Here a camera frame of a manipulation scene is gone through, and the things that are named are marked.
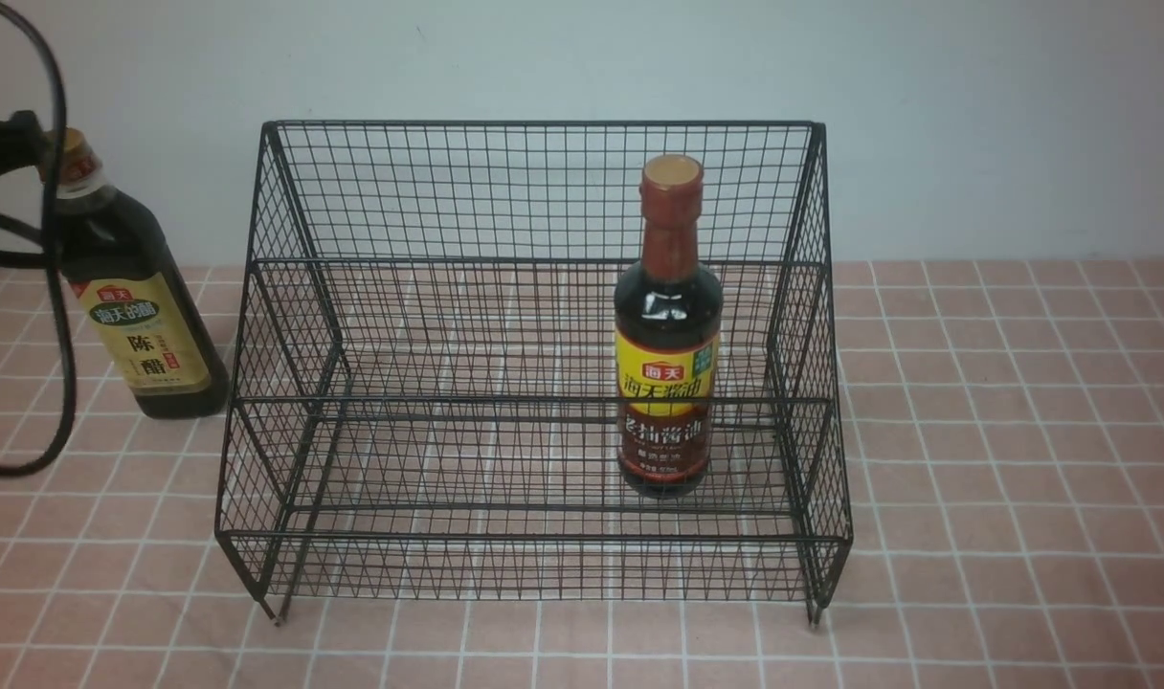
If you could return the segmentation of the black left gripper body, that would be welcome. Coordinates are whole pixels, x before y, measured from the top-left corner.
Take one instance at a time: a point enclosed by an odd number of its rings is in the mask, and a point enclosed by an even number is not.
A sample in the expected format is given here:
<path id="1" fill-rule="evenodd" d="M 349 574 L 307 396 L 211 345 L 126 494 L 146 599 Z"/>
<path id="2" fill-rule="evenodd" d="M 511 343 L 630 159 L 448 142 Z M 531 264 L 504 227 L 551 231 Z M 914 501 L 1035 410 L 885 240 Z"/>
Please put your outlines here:
<path id="1" fill-rule="evenodd" d="M 21 168 L 42 168 L 49 148 L 35 112 L 14 112 L 0 121 L 0 178 Z"/>

